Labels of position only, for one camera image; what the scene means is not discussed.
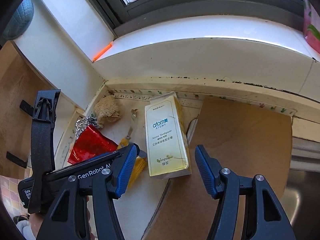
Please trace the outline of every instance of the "black device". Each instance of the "black device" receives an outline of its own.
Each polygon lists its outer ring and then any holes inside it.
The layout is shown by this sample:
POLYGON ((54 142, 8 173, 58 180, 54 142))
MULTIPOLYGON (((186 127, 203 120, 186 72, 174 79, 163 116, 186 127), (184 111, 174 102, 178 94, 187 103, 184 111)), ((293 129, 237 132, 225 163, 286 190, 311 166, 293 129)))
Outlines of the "black device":
MULTIPOLYGON (((124 240, 113 199, 126 191, 136 157, 144 152, 136 144, 129 144, 55 171, 53 129, 59 93, 38 92, 32 118, 33 176, 18 185, 29 213, 45 214, 37 240, 89 240, 89 195, 99 240, 124 240)), ((202 145, 196 147, 195 159, 207 192, 219 199, 207 240, 233 239, 239 195, 246 196, 242 240, 295 239, 278 198, 262 175, 238 176, 210 158, 202 145)))

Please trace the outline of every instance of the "brown cardboard sheet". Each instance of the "brown cardboard sheet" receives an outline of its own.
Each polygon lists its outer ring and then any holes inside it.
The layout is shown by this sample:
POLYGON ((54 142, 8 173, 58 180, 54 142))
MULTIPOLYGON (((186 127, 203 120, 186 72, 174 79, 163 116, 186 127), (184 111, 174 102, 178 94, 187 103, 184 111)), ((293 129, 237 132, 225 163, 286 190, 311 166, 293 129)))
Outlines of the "brown cardboard sheet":
POLYGON ((26 161, 30 155, 31 116, 19 108, 33 106, 38 90, 49 89, 24 62, 11 42, 0 50, 0 175, 24 179, 25 169, 6 159, 7 151, 26 161))
MULTIPOLYGON (((263 174, 280 198, 288 178, 292 130, 289 116, 225 99, 208 97, 189 145, 192 175, 173 178, 144 240, 204 240, 218 201, 207 194, 194 159, 203 144, 222 167, 251 177, 263 174)), ((241 238, 244 200, 239 201, 234 240, 241 238)))

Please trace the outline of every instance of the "orange stick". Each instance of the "orange stick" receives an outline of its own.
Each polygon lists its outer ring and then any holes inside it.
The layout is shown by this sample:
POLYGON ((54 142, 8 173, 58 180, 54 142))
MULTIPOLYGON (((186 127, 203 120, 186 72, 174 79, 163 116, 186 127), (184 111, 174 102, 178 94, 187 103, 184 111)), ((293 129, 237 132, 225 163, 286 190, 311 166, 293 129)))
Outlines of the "orange stick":
POLYGON ((94 58, 93 62, 95 62, 98 58, 100 58, 108 49, 112 47, 112 42, 110 42, 106 47, 103 48, 94 58))

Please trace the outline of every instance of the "silver bolt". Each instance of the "silver bolt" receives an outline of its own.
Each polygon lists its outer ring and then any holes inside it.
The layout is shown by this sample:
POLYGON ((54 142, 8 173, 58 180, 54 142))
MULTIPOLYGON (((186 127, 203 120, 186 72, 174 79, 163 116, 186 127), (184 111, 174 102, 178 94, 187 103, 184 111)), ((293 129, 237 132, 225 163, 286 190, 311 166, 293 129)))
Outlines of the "silver bolt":
POLYGON ((264 180, 264 177, 262 175, 260 175, 260 174, 258 174, 256 176, 256 178, 257 178, 258 181, 263 181, 264 180))
POLYGON ((103 175, 108 175, 110 172, 111 172, 110 169, 103 169, 103 170, 101 171, 101 173, 102 173, 103 175))
POLYGON ((71 175, 71 176, 68 178, 68 180, 69 180, 70 182, 73 182, 73 181, 76 180, 76 176, 75 176, 75 175, 71 175))
POLYGON ((223 174, 230 174, 230 170, 228 169, 228 168, 223 168, 222 170, 221 170, 221 172, 223 173, 223 174))

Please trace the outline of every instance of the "tiled floor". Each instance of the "tiled floor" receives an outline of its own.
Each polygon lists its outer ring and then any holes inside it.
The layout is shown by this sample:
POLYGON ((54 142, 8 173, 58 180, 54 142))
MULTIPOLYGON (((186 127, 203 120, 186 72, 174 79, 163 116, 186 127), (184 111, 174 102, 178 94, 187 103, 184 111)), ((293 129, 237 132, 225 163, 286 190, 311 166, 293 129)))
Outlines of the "tiled floor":
MULTIPOLYGON (((25 177, 30 176, 30 169, 26 169, 25 177)), ((14 216, 25 215, 28 210, 22 206, 18 194, 18 183, 20 180, 0 176, 1 197, 11 218, 14 216)))

